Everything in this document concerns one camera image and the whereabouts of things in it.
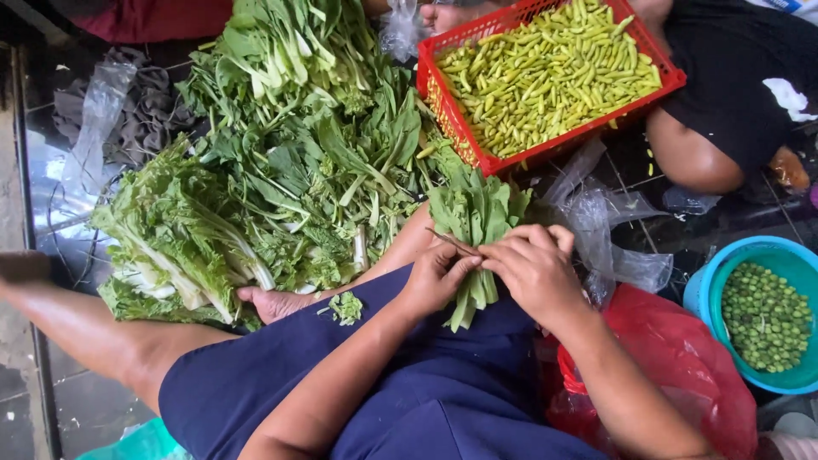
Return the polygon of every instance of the navy blue skirt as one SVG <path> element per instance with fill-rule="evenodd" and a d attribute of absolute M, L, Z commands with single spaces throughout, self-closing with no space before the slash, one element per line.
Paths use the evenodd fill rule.
<path fill-rule="evenodd" d="M 328 300 L 235 340 L 183 355 L 162 382 L 169 433 L 197 460 L 232 460 L 301 379 L 403 288 L 411 266 L 353 289 L 362 320 L 340 326 Z M 532 319 L 501 300 L 469 330 L 422 322 L 344 428 L 329 458 L 603 458 L 543 425 Z"/>

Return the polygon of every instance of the pink bag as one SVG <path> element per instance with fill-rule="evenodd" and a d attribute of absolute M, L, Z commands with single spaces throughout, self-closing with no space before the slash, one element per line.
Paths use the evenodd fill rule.
<path fill-rule="evenodd" d="M 701 320 L 662 297 L 627 284 L 617 288 L 603 316 L 642 372 L 718 452 L 735 460 L 753 457 L 757 446 L 755 401 L 730 353 Z M 562 345 L 557 360 L 564 390 L 548 409 L 551 425 L 619 458 Z"/>

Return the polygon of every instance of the hand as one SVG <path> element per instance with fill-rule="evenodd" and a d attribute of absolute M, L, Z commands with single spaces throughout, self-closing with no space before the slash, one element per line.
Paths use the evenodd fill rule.
<path fill-rule="evenodd" d="M 451 266 L 457 257 L 457 248 L 443 241 L 438 243 L 417 258 L 407 284 L 398 294 L 400 304 L 406 305 L 418 318 L 446 306 L 466 274 L 477 268 L 482 260 L 477 256 L 464 257 Z"/>
<path fill-rule="evenodd" d="M 523 225 L 478 250 L 488 257 L 483 268 L 503 280 L 529 316 L 556 333 L 566 322 L 593 311 L 573 271 L 572 248 L 573 234 L 567 228 Z"/>

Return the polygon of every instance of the person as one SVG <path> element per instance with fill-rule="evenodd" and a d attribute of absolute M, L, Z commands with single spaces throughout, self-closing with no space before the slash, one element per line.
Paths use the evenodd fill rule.
<path fill-rule="evenodd" d="M 49 0 L 74 25 L 116 44 L 215 37 L 232 0 Z"/>
<path fill-rule="evenodd" d="M 82 365 L 119 380 L 193 458 L 604 458 L 542 424 L 535 321 L 574 357 L 602 422 L 638 458 L 716 458 L 648 381 L 583 296 L 573 235 L 522 226 L 458 257 L 426 207 L 353 293 L 340 326 L 313 296 L 240 289 L 264 321 L 247 336 L 196 324 L 116 322 L 102 300 L 20 279 L 32 255 L 0 257 L 0 297 Z M 491 270 L 501 300 L 469 330 L 441 327 L 465 275 Z"/>
<path fill-rule="evenodd" d="M 442 33 L 513 2 L 423 5 L 420 14 Z M 808 97 L 818 94 L 818 2 L 629 3 L 687 74 L 687 85 L 647 118 L 648 141 L 667 177 L 694 192 L 721 195 L 770 164 L 787 169 L 796 188 L 808 187 L 798 157 L 785 145 L 796 124 L 762 81 L 782 78 Z"/>

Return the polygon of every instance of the gray cloth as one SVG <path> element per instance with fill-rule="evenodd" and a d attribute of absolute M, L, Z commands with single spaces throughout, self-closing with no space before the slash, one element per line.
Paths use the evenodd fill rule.
<path fill-rule="evenodd" d="M 140 167 L 147 156 L 161 151 L 173 135 L 196 121 L 174 92 L 168 72 L 150 65 L 143 52 L 113 47 L 108 62 L 130 62 L 137 67 L 128 97 L 104 148 L 106 162 Z M 68 88 L 54 92 L 52 118 L 73 146 L 83 124 L 83 100 L 88 81 L 76 79 Z"/>

